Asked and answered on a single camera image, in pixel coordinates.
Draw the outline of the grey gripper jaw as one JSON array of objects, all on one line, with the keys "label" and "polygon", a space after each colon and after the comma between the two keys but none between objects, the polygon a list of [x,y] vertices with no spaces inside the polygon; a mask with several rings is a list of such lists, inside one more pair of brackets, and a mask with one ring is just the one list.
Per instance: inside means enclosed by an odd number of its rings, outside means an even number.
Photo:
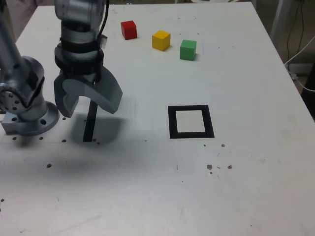
[{"label": "grey gripper jaw", "polygon": [[64,117],[70,118],[77,106],[79,97],[64,91],[62,84],[65,80],[66,77],[62,73],[54,80],[55,103],[60,113]]},{"label": "grey gripper jaw", "polygon": [[62,89],[66,93],[63,99],[64,115],[73,114],[80,96],[89,98],[111,114],[118,110],[123,92],[114,75],[103,66],[94,79],[94,82],[85,78],[65,79],[62,82]]}]

